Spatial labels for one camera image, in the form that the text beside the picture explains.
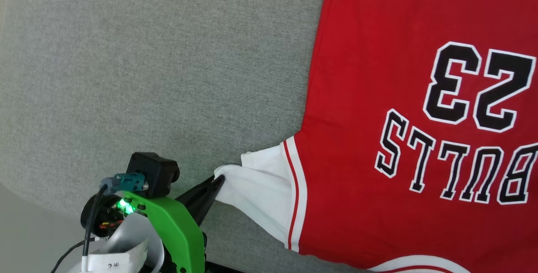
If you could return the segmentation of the white paper label tag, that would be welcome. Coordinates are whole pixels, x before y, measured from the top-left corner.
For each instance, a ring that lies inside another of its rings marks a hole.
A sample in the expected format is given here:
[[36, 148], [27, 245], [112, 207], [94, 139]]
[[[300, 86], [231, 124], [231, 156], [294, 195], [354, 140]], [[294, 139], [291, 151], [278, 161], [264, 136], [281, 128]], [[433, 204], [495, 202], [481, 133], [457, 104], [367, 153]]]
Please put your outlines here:
[[87, 258], [87, 268], [82, 268], [79, 273], [139, 273], [147, 251], [132, 249], [124, 253], [90, 254]]

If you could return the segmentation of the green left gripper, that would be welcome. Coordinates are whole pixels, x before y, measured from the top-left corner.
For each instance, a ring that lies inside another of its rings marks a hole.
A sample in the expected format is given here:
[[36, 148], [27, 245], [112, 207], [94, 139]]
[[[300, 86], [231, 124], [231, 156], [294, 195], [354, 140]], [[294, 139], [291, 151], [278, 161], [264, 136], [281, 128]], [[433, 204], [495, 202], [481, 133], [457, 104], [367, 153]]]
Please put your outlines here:
[[94, 252], [83, 249], [79, 270], [88, 267], [90, 254], [144, 249], [147, 258], [139, 273], [206, 273], [207, 242], [200, 226], [224, 183], [224, 175], [209, 177], [175, 200], [147, 199], [134, 193], [105, 196], [99, 200], [94, 219], [85, 223], [92, 208], [88, 202], [82, 225], [107, 241]]

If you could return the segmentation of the red and white basketball jersey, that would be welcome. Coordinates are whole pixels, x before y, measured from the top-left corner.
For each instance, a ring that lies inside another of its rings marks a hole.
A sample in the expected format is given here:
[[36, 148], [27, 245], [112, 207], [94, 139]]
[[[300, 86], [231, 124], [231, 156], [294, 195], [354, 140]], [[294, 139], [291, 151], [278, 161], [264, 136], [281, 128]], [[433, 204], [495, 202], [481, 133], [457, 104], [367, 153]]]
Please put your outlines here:
[[324, 0], [300, 131], [214, 173], [299, 254], [538, 273], [538, 0]]

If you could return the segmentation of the grey fabric sofa surface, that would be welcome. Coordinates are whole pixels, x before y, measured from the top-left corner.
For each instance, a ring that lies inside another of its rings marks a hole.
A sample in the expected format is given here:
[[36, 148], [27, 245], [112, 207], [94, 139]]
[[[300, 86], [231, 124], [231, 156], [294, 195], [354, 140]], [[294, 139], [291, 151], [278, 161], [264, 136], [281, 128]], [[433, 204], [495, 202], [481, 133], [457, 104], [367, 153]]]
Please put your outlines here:
[[31, 205], [3, 272], [49, 273], [134, 152], [177, 161], [177, 196], [297, 133], [322, 1], [7, 0], [0, 183]]

